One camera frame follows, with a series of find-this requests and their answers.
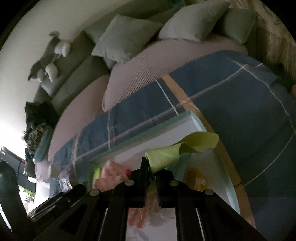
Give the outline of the yellow orange soft item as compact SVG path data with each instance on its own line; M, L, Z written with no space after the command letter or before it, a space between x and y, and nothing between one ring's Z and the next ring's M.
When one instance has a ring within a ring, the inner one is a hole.
M183 182L190 189L204 191L208 188L205 175L196 168L187 168L183 177Z

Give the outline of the pink white fuzzy sock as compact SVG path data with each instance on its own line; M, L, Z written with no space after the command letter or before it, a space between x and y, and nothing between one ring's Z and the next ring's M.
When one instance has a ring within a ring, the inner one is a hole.
M100 191L114 189L119 183L128 180L125 169L128 168L114 161L107 161L102 167L100 178L92 181L92 188ZM152 217L159 211L156 184L151 181L145 207L143 209L130 208L127 224L130 227L142 229L148 222L152 222Z

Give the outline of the lime green cloth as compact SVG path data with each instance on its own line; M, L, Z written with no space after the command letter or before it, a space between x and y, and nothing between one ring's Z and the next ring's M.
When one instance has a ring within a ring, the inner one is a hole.
M145 158L151 172L155 174L176 163L182 154L202 153L215 148L218 142L219 136L216 133L193 132L171 146L146 152Z

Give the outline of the green tissue pack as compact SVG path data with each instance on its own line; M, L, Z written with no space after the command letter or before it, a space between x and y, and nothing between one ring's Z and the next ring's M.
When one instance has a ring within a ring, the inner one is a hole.
M101 172L102 172L102 168L101 167L95 168L94 169L94 172L93 172L93 180L96 180L96 179L100 178Z

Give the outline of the red white plush toy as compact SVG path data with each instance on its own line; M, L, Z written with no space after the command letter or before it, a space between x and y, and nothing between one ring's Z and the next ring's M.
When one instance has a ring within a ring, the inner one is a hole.
M127 176L129 179L130 179L131 173L132 173L132 170L130 170L130 169L125 169L125 174L126 174L126 176Z

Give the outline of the light blue face mask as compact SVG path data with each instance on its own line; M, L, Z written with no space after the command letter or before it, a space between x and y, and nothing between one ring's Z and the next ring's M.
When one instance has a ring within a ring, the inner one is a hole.
M169 170L173 173L175 180L181 181L184 178L189 160L192 154L182 154L179 156L179 160L176 163L166 167L165 170Z

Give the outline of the purple cartoon snack packet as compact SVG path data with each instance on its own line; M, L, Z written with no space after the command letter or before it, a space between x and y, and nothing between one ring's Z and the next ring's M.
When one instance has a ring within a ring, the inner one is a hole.
M66 193L72 189L72 185L70 183L69 171L64 169L59 174L58 181L59 181L60 189L62 190L63 193Z

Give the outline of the dark cabinet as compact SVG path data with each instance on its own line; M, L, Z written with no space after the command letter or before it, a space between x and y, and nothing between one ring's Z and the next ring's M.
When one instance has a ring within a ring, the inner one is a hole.
M25 175L25 160L15 155L7 148L1 148L1 161L8 163L16 173L17 183L19 186L31 192L36 192L36 183L32 183Z

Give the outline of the leopard print cushion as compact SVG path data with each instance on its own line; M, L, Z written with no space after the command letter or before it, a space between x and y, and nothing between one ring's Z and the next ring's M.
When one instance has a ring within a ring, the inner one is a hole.
M27 149L30 155L35 155L47 127L48 125L46 123L41 123L29 133L29 137L27 139Z

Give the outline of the blue plaid table cloth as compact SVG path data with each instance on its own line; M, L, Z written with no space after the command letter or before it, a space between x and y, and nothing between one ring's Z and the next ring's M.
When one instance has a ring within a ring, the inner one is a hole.
M192 111L220 137L267 240L295 240L295 98L251 57L218 51L146 85L98 116L52 157L56 166L88 162L119 144Z

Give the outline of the grey husky plush toy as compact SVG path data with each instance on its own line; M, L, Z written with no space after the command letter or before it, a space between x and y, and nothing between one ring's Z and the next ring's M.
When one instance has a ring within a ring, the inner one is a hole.
M70 42L59 38L59 31L52 31L49 36L51 40L41 58L31 67L28 81L37 80L43 82L45 77L48 76L49 80L54 82L58 77L58 68L55 61L61 56L67 57L71 50Z

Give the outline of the grey green sofa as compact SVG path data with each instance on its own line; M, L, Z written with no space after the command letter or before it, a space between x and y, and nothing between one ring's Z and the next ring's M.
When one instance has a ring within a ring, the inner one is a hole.
M36 178L53 174L53 156L100 113L166 72L219 50L244 53L256 20L227 1L131 1L72 42L51 32L28 76L40 83L25 107Z

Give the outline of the patterned beige curtain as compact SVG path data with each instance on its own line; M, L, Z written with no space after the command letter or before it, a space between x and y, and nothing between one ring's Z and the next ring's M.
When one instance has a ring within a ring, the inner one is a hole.
M280 18L262 1L231 1L231 6L258 13L258 58L266 64L281 63L295 79L295 40Z

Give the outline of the grey white throw pillow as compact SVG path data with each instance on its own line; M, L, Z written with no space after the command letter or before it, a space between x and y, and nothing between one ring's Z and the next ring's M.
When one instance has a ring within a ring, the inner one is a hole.
M228 1L204 1L181 8L162 27L159 38L201 42L230 6Z

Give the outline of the small green pillow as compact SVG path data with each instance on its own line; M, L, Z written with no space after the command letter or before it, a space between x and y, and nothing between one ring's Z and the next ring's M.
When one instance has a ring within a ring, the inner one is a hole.
M229 8L222 21L222 33L238 44L244 44L256 23L257 13L250 9Z

